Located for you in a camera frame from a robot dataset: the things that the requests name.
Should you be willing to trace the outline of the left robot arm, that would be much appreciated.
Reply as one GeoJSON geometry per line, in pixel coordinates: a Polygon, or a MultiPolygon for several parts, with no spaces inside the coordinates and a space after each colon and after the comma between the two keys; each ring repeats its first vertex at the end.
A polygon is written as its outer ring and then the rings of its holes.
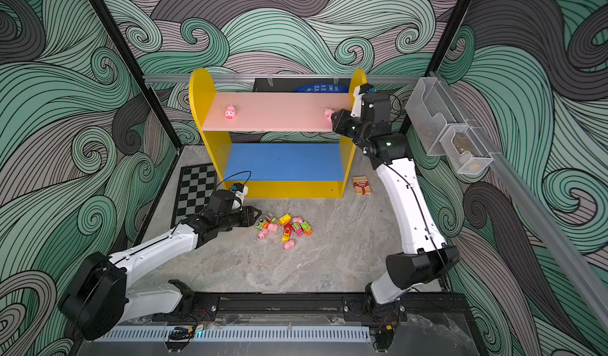
{"type": "Polygon", "coordinates": [[[214,191],[200,213],[168,232],[109,256],[95,252],[81,263],[59,301],[60,313],[86,340],[96,340],[117,324],[144,316],[184,321],[194,312],[194,291],[180,280],[148,288],[134,283],[167,262],[196,250],[221,232],[252,226],[261,216],[244,205],[248,187],[236,183],[214,191]]]}

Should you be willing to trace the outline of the green orange tractor toy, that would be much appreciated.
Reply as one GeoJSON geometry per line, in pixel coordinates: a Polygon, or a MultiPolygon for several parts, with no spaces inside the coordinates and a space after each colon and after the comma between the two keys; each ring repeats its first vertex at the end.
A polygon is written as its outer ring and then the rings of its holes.
{"type": "Polygon", "coordinates": [[[261,219],[260,221],[258,221],[255,225],[255,228],[258,230],[262,230],[265,229],[268,226],[268,222],[264,219],[261,219]]]}

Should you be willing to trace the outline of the green grey truck toy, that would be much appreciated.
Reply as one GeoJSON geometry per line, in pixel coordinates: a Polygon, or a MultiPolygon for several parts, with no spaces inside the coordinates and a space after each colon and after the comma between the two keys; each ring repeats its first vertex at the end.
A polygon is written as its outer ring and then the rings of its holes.
{"type": "Polygon", "coordinates": [[[266,215],[264,215],[265,220],[268,222],[273,222],[273,223],[277,223],[278,219],[276,218],[276,216],[273,213],[266,213],[266,215]]]}

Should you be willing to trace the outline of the yellow dump truck toy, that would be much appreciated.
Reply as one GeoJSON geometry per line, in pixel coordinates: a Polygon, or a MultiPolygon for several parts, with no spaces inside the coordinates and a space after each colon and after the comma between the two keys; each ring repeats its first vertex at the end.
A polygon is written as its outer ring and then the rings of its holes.
{"type": "Polygon", "coordinates": [[[281,218],[279,219],[279,224],[280,224],[282,227],[285,227],[285,225],[287,225],[287,224],[289,224],[289,223],[291,222],[291,219],[292,219],[291,215],[289,215],[289,214],[287,213],[287,214],[283,215],[283,217],[281,217],[281,218]]]}

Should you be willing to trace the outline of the blue oval basket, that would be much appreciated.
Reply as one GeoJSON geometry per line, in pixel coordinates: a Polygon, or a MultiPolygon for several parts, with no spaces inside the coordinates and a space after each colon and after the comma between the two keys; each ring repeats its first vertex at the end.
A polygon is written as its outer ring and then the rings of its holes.
{"type": "Polygon", "coordinates": [[[343,85],[316,83],[295,89],[297,93],[347,93],[349,88],[343,85]]]}

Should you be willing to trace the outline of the red yellow bulldozer toy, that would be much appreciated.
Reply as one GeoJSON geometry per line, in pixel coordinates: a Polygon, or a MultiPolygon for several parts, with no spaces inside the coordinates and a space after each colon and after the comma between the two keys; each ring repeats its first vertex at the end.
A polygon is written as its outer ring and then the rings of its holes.
{"type": "Polygon", "coordinates": [[[287,223],[284,227],[283,227],[283,236],[282,236],[282,241],[283,243],[288,242],[289,240],[291,240],[291,234],[294,230],[293,224],[292,223],[287,223]]]}

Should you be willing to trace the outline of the yellow toy shelf unit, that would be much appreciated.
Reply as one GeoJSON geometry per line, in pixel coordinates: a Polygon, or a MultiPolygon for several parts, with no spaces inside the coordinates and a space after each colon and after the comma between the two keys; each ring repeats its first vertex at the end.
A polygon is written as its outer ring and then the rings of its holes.
{"type": "Polygon", "coordinates": [[[233,132],[315,132],[328,134],[326,108],[353,106],[347,93],[218,92],[206,69],[189,81],[194,122],[220,184],[244,183],[253,199],[340,199],[356,147],[346,137],[337,143],[234,143],[233,132]],[[227,120],[224,108],[234,106],[227,120]]]}

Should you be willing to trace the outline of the magenta brown truck toy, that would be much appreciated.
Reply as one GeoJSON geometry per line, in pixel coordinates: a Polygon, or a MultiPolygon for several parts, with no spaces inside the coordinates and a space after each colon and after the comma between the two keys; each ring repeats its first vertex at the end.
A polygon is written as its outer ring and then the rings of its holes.
{"type": "Polygon", "coordinates": [[[299,223],[293,223],[292,224],[293,228],[294,228],[294,233],[296,234],[297,237],[301,237],[304,235],[304,231],[302,229],[302,226],[299,223]]]}

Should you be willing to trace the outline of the black white chessboard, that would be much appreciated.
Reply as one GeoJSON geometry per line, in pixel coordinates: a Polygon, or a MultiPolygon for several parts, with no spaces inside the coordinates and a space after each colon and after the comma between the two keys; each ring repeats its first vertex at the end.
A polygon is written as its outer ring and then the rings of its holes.
{"type": "Polygon", "coordinates": [[[212,163],[184,166],[180,169],[175,195],[172,226],[207,205],[215,188],[216,171],[212,163]]]}

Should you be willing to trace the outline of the green orange flatbed truck toy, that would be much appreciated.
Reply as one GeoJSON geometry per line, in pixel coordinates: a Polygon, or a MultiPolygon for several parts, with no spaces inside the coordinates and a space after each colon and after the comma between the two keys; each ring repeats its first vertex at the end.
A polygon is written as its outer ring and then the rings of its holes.
{"type": "Polygon", "coordinates": [[[312,229],[312,227],[311,227],[311,225],[310,225],[310,224],[309,224],[307,221],[304,221],[304,222],[301,224],[301,226],[302,226],[302,230],[303,230],[303,232],[304,232],[304,233],[305,233],[307,236],[310,236],[310,235],[311,235],[311,234],[314,232],[314,231],[313,231],[313,229],[312,229]]]}

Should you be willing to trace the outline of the red patterned small box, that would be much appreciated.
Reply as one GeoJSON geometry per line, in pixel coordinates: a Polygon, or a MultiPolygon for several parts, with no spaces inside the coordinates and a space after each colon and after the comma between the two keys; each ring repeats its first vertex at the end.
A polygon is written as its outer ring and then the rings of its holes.
{"type": "Polygon", "coordinates": [[[353,176],[352,185],[356,195],[369,195],[372,193],[371,185],[365,175],[353,176]]]}

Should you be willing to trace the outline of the large clear plastic bin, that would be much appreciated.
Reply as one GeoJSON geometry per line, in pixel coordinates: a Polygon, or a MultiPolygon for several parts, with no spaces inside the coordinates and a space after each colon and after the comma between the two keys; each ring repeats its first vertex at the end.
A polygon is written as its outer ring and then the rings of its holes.
{"type": "Polygon", "coordinates": [[[444,156],[440,140],[448,129],[466,127],[466,119],[458,108],[458,99],[451,87],[436,77],[418,80],[407,104],[406,112],[428,156],[444,156]]]}

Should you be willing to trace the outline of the black panel behind shelf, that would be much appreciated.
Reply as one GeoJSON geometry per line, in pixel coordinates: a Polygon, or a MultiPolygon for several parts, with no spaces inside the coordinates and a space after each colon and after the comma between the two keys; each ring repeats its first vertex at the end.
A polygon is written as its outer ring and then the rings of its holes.
{"type": "Polygon", "coordinates": [[[296,88],[316,83],[343,85],[349,88],[351,80],[344,78],[257,78],[253,92],[295,92],[296,88]]]}

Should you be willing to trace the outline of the small clear plastic bin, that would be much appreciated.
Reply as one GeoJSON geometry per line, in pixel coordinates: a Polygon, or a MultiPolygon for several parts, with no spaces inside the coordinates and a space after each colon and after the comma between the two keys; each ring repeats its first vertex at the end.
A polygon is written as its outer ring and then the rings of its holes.
{"type": "Polygon", "coordinates": [[[457,174],[478,176],[492,163],[487,148],[468,126],[448,126],[440,138],[440,144],[457,174]]]}

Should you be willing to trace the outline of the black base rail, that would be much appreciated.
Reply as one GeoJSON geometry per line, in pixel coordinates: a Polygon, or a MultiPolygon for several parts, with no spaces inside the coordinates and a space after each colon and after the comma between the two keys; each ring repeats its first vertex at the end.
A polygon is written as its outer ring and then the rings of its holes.
{"type": "Polygon", "coordinates": [[[205,293],[183,297],[176,308],[163,308],[149,298],[130,297],[121,321],[150,316],[155,321],[177,323],[194,319],[215,321],[229,316],[330,316],[361,324],[405,321],[409,314],[466,313],[462,294],[413,293],[380,305],[364,292],[334,293],[205,293]]]}

